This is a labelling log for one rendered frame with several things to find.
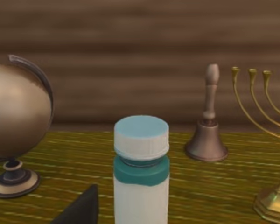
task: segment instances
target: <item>menorah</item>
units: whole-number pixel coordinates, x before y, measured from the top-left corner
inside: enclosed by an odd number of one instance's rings
[[[244,108],[240,97],[238,95],[238,91],[237,91],[237,77],[238,77],[238,73],[239,73],[239,68],[237,67],[233,67],[232,68],[232,77],[233,77],[233,89],[234,89],[234,93],[236,95],[238,104],[240,106],[240,108],[242,109],[242,111],[245,113],[245,115],[247,116],[247,118],[258,128],[260,128],[262,131],[277,137],[280,139],[280,134],[274,133],[269,131],[268,129],[264,128],[263,126],[261,126],[258,122],[256,122],[251,116],[250,114],[247,112],[247,110]],[[270,76],[271,76],[271,71],[263,71],[263,79],[264,79],[264,90],[265,90],[265,95],[266,98],[268,100],[268,102],[270,103],[270,105],[272,106],[272,108],[278,113],[280,114],[280,110],[276,107],[276,105],[272,102],[270,95],[268,93],[268,85],[269,85],[269,80],[270,80]],[[256,69],[249,69],[249,75],[250,75],[250,93],[252,96],[252,99],[255,103],[255,105],[257,106],[257,108],[260,110],[260,112],[273,124],[277,125],[278,127],[280,127],[280,123],[273,120],[272,118],[270,118],[267,113],[261,108],[261,106],[259,105],[257,99],[255,98],[255,94],[254,94],[254,82],[255,82],[255,78],[257,75],[257,71]],[[267,189],[263,189],[257,196],[254,202],[254,209],[255,211],[264,219],[274,222],[274,223],[279,223],[280,224],[280,183],[272,188],[267,188]]]

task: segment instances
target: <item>brown wall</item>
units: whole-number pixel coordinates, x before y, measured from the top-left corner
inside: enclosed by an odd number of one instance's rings
[[[272,69],[280,106],[280,0],[0,0],[0,63],[6,54],[37,63],[50,78],[56,123],[108,123],[146,113],[193,123],[203,108],[204,73],[218,63],[216,110],[224,125],[247,124],[232,92],[239,66]],[[259,75],[256,93],[262,93]]]

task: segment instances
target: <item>wooden table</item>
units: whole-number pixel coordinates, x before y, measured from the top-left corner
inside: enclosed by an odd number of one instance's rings
[[[169,224],[265,224],[252,209],[255,195],[277,184],[280,141],[261,133],[226,133],[229,156],[203,163],[184,155],[187,133],[170,135]],[[49,224],[92,183],[99,186],[100,224],[113,224],[113,134],[48,133],[21,160],[42,176],[28,196],[0,199],[0,224]]]

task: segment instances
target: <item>bottle cap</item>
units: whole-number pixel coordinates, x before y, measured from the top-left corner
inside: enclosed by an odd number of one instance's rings
[[[169,126],[164,120],[148,115],[123,118],[114,127],[114,150],[130,160],[160,158],[169,150]]]

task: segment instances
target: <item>globe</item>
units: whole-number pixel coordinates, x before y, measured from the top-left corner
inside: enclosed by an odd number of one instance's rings
[[[44,137],[53,117],[53,96],[43,71],[30,61],[9,56],[0,64],[0,197],[22,196],[40,183],[39,175],[22,169],[17,157]]]

